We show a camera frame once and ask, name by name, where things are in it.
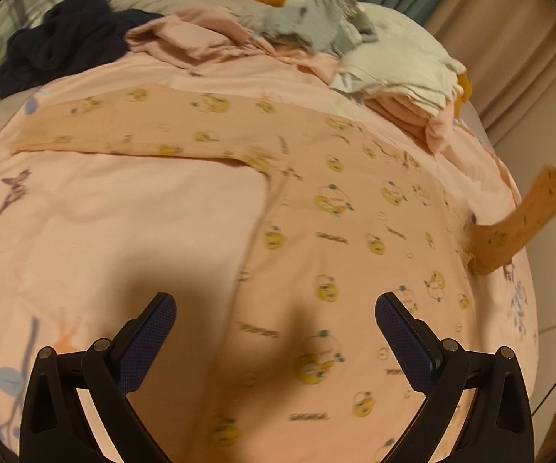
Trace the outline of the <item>pink folded garment stack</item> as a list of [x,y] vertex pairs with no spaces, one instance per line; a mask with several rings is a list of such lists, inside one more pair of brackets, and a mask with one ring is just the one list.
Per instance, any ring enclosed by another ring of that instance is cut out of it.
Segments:
[[438,154],[447,148],[453,135],[455,101],[456,97],[452,97],[442,109],[433,113],[402,94],[370,97],[365,105],[422,143],[430,153]]

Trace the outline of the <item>pink crumpled garment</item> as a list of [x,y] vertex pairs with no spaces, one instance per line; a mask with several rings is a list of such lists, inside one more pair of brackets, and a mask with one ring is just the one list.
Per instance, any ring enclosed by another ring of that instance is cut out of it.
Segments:
[[150,20],[127,31],[124,40],[131,52],[188,70],[247,56],[276,56],[268,41],[219,6],[193,7]]

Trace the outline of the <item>dark navy garment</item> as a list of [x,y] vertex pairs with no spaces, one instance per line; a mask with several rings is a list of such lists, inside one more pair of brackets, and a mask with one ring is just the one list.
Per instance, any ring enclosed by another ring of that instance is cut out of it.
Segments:
[[42,23],[16,31],[0,68],[0,98],[115,62],[127,31],[159,19],[138,8],[115,12],[106,0],[62,0]]

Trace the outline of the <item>white goose plush toy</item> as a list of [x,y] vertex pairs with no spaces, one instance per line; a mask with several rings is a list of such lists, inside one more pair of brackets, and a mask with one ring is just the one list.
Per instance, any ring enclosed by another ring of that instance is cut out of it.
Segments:
[[[301,4],[305,0],[252,1],[265,4],[269,6],[269,10],[272,10],[275,7]],[[360,2],[360,4],[362,4],[368,18],[376,30],[378,41],[375,43],[381,43],[384,45],[403,43],[423,52],[437,54],[437,56],[441,56],[441,54],[447,54],[450,56],[444,47],[431,34],[404,14],[398,13],[397,10],[392,10],[392,8],[386,8],[385,6],[377,4],[363,2]],[[338,67],[342,57],[335,57],[338,60]],[[465,100],[468,99],[469,95],[469,82],[466,71],[458,76],[458,83],[462,88],[462,91],[455,96],[455,116],[460,114],[462,103],[465,103]]]

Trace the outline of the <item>beige curtain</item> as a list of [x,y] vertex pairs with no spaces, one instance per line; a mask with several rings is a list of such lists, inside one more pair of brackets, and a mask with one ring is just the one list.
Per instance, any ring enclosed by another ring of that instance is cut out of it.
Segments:
[[512,128],[556,78],[554,0],[442,0],[420,26],[466,67],[487,130]]

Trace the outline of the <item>grey small garment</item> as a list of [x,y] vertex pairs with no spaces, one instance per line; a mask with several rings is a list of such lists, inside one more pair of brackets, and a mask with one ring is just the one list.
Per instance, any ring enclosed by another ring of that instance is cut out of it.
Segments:
[[372,22],[356,0],[305,0],[275,7],[266,14],[260,33],[274,43],[335,57],[378,41]]

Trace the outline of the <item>pink printed bed sheet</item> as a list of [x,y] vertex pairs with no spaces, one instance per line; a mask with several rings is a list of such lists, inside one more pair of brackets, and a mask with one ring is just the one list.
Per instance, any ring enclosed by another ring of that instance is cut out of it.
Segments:
[[[230,97],[338,116],[360,124],[432,174],[469,214],[499,221],[519,203],[504,164],[460,122],[450,144],[430,153],[373,111],[296,67],[253,56],[197,72],[144,54],[55,81],[15,99],[0,117],[0,440],[19,446],[23,397],[35,356],[88,348],[113,336],[159,292],[171,293],[178,320],[131,401],[168,457],[190,462],[192,414],[224,343],[244,262],[259,230],[269,180],[221,158],[132,156],[72,150],[18,150],[27,120],[51,106],[87,111],[113,92],[163,86],[192,92],[208,108]],[[537,315],[525,254],[483,278],[468,276],[475,325],[433,328],[471,350],[516,350],[526,383],[537,368]],[[388,346],[381,374],[419,406]]]

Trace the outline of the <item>peach cartoon print pajama garment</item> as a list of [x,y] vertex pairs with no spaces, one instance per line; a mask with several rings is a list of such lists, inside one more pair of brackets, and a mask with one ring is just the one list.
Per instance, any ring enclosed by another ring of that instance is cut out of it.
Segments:
[[468,276],[504,264],[556,214],[556,168],[504,221],[475,224],[429,172],[360,124],[301,106],[192,92],[113,92],[87,111],[32,115],[18,150],[221,158],[269,180],[224,343],[185,439],[190,462],[393,462],[454,455],[471,407],[454,395],[423,413],[381,374],[389,346],[403,379],[429,394],[440,358],[403,320],[472,330]]

